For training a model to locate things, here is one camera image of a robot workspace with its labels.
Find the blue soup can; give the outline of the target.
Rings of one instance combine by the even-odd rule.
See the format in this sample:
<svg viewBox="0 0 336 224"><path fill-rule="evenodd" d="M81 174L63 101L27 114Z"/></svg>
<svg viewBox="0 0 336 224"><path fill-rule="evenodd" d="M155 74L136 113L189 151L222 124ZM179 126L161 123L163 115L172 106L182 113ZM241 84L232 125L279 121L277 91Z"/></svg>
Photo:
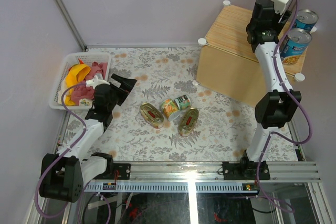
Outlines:
<svg viewBox="0 0 336 224"><path fill-rule="evenodd" d="M318 14L314 11L309 9L301 9L297 13L297 17L295 19L293 27L303 29L307 32L311 32L318 19Z"/></svg>
<svg viewBox="0 0 336 224"><path fill-rule="evenodd" d="M301 28L291 29L282 42L279 52L284 65L294 65L312 41L312 36Z"/></svg>

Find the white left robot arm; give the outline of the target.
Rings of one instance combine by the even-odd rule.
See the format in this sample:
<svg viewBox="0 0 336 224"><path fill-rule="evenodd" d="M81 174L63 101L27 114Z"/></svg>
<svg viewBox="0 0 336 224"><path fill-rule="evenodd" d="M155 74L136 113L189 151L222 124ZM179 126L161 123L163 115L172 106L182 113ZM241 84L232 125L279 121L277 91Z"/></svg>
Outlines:
<svg viewBox="0 0 336 224"><path fill-rule="evenodd" d="M137 80L113 74L111 78L120 85L98 77L81 83L94 89L92 107L84 119L82 131L56 154L46 154L41 164L41 176L36 194L44 198L76 202L84 186L97 176L109 179L115 166L110 154L94 153L85 159L90 147L108 129L113 119L115 106L121 106Z"/></svg>

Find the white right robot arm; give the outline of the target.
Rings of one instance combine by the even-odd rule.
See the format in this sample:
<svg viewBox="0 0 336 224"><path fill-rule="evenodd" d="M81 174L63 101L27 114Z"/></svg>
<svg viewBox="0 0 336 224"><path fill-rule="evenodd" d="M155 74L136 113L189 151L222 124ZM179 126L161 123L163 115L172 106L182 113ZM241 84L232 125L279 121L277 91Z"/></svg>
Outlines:
<svg viewBox="0 0 336 224"><path fill-rule="evenodd" d="M251 179L258 173L259 162L268 150L267 138L279 133L289 122L301 100L301 93L294 91L281 63L278 36L291 12L284 18L276 14L271 0L256 0L251 20L246 27L247 41L255 53L264 75L266 94L255 106L257 128L251 145L244 152L239 166L240 175Z"/></svg>

